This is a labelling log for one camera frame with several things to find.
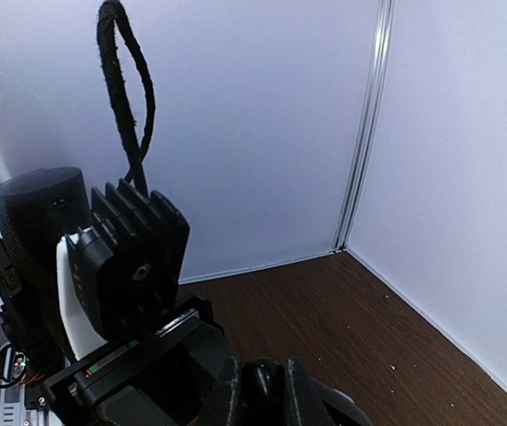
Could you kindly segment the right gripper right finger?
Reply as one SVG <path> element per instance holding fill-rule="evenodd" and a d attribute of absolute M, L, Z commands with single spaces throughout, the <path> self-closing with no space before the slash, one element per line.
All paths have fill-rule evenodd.
<path fill-rule="evenodd" d="M 301 359 L 285 363 L 284 422 L 286 425 L 333 426 L 334 422 L 313 387 Z"/>

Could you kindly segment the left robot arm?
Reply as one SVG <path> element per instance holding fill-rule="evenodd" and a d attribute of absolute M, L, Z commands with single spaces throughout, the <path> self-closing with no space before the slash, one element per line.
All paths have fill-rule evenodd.
<path fill-rule="evenodd" d="M 75 167 L 13 177 L 0 151 L 0 423 L 235 425 L 240 368 L 159 193 L 87 190 Z"/>

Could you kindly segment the black earbud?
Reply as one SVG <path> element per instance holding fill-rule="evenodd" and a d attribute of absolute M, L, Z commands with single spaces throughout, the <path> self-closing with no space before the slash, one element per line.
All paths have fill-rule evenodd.
<path fill-rule="evenodd" d="M 242 367 L 242 398 L 249 411 L 259 419 L 281 416 L 284 405 L 285 372 L 278 361 L 253 359 Z"/>

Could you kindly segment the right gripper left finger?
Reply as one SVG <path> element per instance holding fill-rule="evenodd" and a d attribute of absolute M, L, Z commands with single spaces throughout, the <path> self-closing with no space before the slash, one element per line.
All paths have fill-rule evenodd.
<path fill-rule="evenodd" d="M 236 357 L 226 359 L 210 395 L 198 414 L 196 425 L 242 424 L 241 372 L 241 362 Z"/>

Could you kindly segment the black earbud charging case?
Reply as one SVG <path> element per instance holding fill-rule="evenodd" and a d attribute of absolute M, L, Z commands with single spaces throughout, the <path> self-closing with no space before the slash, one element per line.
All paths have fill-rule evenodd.
<path fill-rule="evenodd" d="M 348 395 L 314 378 L 312 378 L 312 384 L 335 425 L 372 425 L 367 415 Z"/>

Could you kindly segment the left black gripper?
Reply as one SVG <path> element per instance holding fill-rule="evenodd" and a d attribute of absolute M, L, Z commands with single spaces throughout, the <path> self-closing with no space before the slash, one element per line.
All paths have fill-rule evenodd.
<path fill-rule="evenodd" d="M 104 344 L 42 392 L 65 425 L 187 425 L 232 355 L 211 301 L 187 295 L 155 332 Z"/>

